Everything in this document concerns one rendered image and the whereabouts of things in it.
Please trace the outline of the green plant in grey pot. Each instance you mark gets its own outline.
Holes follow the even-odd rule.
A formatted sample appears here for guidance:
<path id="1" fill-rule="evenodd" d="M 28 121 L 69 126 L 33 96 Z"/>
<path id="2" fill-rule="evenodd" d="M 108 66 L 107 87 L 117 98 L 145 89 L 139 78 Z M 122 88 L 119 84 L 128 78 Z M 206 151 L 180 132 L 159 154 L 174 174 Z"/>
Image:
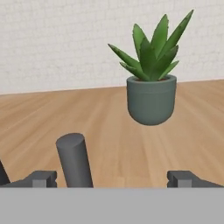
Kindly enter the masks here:
<path id="1" fill-rule="evenodd" d="M 168 17 L 162 16 L 151 38 L 147 38 L 143 29 L 134 24 L 135 58 L 115 45 L 109 46 L 122 60 L 120 65 L 131 73 L 126 80 L 127 108 L 137 123 L 156 126 L 171 118 L 177 89 L 177 77 L 171 71 L 179 63 L 175 59 L 178 42 L 192 15 L 188 12 L 172 33 L 168 32 Z"/>

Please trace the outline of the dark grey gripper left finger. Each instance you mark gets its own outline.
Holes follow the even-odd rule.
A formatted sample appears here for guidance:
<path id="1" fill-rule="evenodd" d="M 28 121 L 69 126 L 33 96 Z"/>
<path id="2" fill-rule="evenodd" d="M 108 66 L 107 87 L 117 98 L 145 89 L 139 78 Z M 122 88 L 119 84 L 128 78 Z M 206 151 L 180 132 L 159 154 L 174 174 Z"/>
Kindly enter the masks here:
<path id="1" fill-rule="evenodd" d="M 0 188 L 18 187 L 18 188 L 47 188 L 57 186 L 56 171 L 34 171 L 24 179 L 0 185 Z"/>

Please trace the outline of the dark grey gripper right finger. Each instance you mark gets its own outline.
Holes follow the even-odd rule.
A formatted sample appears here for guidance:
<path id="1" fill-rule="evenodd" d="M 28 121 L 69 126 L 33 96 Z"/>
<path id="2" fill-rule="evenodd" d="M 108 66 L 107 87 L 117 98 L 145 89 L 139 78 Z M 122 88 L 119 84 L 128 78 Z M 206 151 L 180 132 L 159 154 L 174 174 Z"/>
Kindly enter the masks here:
<path id="1" fill-rule="evenodd" d="M 221 185 L 204 180 L 193 174 L 191 171 L 168 171 L 167 186 L 177 188 L 205 188 L 221 187 Z"/>

